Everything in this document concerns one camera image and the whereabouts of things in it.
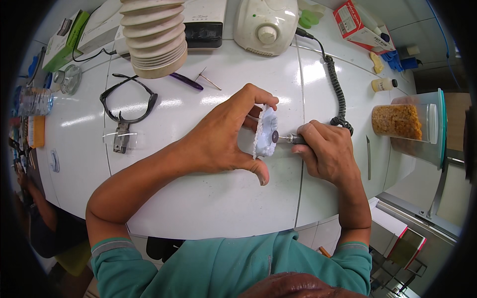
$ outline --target shirt sleeve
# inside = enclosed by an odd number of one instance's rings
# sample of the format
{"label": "shirt sleeve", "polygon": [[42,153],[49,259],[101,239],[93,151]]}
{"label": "shirt sleeve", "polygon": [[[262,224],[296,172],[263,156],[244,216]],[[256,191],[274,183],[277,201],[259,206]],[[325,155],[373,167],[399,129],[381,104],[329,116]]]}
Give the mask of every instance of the shirt sleeve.
{"label": "shirt sleeve", "polygon": [[131,240],[110,238],[91,248],[91,265],[101,298],[140,297],[157,274]]}
{"label": "shirt sleeve", "polygon": [[372,257],[369,248],[362,242],[345,242],[339,245],[331,259],[344,269],[355,281],[355,292],[368,296],[371,290],[369,282]]}

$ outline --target white table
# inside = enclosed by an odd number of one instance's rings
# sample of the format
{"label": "white table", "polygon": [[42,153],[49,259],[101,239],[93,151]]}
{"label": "white table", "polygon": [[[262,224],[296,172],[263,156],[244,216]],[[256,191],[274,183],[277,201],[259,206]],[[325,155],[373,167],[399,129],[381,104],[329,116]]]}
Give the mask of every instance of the white table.
{"label": "white table", "polygon": [[[150,115],[131,125],[130,130],[138,132],[137,148],[126,154],[114,153],[110,145],[103,144],[104,129],[113,130],[116,123],[104,114],[99,95],[122,80],[112,73],[134,75],[131,64],[117,55],[100,55],[79,63],[84,71],[80,88],[74,96],[57,92],[58,99],[46,118],[46,146],[38,150],[41,179],[49,201],[84,218],[89,197],[110,175],[184,136],[214,106],[248,82],[280,99],[280,134],[294,132],[311,119],[328,122],[337,114],[336,95],[321,53],[312,50],[319,48],[318,44],[299,37],[280,56],[270,58],[247,52],[231,40],[236,4],[229,1],[222,47],[214,52],[189,52],[186,63],[178,70],[194,79],[207,66],[205,75],[223,90],[201,79],[201,92],[172,77],[140,79],[159,97]],[[412,171],[413,159],[394,152],[389,139],[378,137],[371,127],[374,106],[415,94],[412,73],[402,76],[386,64],[383,73],[374,74],[369,52],[341,38],[331,10],[309,32],[336,62],[347,102],[346,119],[354,127],[354,156],[366,195],[372,198],[385,185],[393,185]],[[371,80],[386,76],[396,78],[399,87],[392,92],[373,92]],[[113,114],[120,110],[124,118],[132,119],[144,113],[148,98],[143,87],[129,82],[107,100]],[[366,135],[372,152],[371,181],[367,180]],[[251,152],[253,133],[241,130],[238,143],[242,150]],[[59,173],[48,168],[53,148],[60,160]],[[294,228],[337,214],[335,187],[310,177],[301,159],[290,154],[288,144],[277,145],[275,154],[264,161],[270,171],[267,186],[260,186],[254,174],[243,170],[177,179],[131,218],[130,232],[179,239],[243,237]]]}

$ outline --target glue bottle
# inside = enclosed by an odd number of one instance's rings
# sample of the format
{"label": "glue bottle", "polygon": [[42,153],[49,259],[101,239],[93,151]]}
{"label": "glue bottle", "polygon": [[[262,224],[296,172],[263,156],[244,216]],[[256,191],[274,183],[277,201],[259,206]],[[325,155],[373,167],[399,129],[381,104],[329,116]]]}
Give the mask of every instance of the glue bottle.
{"label": "glue bottle", "polygon": [[376,79],[371,81],[371,86],[373,87],[374,92],[388,91],[397,87],[397,80],[390,78]]}

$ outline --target red box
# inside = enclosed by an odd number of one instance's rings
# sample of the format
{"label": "red box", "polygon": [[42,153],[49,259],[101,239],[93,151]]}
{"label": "red box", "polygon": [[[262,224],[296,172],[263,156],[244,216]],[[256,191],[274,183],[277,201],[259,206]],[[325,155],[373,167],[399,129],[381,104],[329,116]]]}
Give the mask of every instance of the red box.
{"label": "red box", "polygon": [[383,33],[390,35],[389,42],[386,42],[363,25],[358,11],[351,0],[346,1],[335,10],[333,16],[340,28],[341,35],[347,41],[351,41],[379,55],[396,50],[388,28],[386,26],[379,27]]}

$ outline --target small bottle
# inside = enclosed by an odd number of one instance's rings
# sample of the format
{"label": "small bottle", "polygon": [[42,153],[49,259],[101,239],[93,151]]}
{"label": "small bottle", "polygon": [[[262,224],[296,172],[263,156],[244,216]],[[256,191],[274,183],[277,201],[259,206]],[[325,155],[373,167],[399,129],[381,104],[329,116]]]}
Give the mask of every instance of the small bottle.
{"label": "small bottle", "polygon": [[374,92],[389,91],[394,87],[397,87],[397,80],[391,80],[390,78],[372,80],[371,86],[373,87]]}
{"label": "small bottle", "polygon": [[53,107],[54,96],[50,89],[21,87],[17,96],[18,116],[44,116]]}
{"label": "small bottle", "polygon": [[60,84],[63,94],[73,95],[81,82],[81,67],[71,64],[64,71],[57,71],[53,75],[53,82]]}

